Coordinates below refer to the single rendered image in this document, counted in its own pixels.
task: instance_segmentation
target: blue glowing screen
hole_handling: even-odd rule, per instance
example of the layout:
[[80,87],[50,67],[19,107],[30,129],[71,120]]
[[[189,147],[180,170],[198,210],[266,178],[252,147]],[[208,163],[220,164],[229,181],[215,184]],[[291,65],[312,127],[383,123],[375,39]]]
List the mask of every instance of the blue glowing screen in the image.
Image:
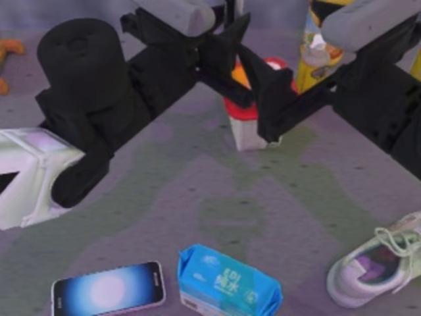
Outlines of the blue glowing screen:
[[55,283],[54,316],[95,316],[163,299],[157,263],[78,276]]

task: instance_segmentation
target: blue package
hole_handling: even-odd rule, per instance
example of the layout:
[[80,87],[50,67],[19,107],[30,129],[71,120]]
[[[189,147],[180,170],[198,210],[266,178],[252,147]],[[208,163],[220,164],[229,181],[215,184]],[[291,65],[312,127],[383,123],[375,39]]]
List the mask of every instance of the blue package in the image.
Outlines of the blue package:
[[273,316],[281,284],[256,268],[200,244],[180,252],[182,303],[205,316]]

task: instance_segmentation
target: shoe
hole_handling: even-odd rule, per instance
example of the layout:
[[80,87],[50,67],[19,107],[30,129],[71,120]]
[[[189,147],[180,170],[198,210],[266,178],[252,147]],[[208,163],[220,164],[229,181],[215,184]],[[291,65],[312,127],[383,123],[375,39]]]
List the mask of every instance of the shoe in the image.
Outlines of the shoe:
[[333,265],[327,290],[332,300],[358,308],[386,292],[396,293],[421,276],[421,212],[403,217]]

